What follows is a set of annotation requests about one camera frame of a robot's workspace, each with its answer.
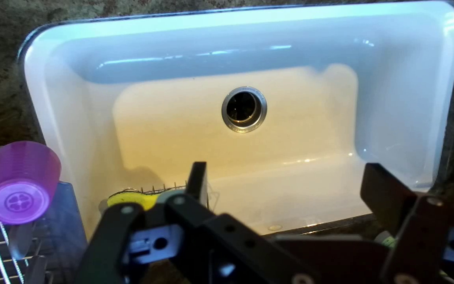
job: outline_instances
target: sink basin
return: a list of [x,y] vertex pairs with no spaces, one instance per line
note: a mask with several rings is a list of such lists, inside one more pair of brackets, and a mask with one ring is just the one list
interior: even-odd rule
[[186,183],[260,234],[367,213],[365,163],[427,191],[454,87],[444,2],[102,19],[20,51],[45,142],[83,226],[123,188]]

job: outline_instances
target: purple cup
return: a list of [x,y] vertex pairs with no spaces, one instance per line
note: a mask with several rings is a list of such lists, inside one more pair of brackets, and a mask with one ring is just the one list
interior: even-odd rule
[[57,155],[42,144],[20,140],[0,148],[0,221],[25,224],[50,205],[60,175]]

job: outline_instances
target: countertop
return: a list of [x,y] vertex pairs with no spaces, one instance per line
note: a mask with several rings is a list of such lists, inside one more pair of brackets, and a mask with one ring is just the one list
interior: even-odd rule
[[[16,60],[19,46],[36,27],[109,16],[328,3],[365,3],[365,0],[0,0],[0,145],[12,140],[39,139],[39,126],[33,117],[33,107],[25,93]],[[454,205],[454,99],[449,117],[441,170],[433,193]],[[356,219],[340,227],[342,230],[334,232],[356,232],[372,237],[380,230],[372,218]]]

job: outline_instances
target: sink drain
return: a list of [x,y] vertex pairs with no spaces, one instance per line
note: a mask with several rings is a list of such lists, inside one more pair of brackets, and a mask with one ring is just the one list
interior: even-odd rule
[[255,129],[265,118],[268,104],[257,88],[239,87],[224,99],[222,118],[236,133]]

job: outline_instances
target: dish rack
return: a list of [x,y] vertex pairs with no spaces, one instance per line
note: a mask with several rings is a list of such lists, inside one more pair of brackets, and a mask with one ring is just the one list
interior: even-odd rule
[[1,284],[52,284],[53,273],[47,271],[49,232],[45,216],[23,226],[0,222],[0,282]]

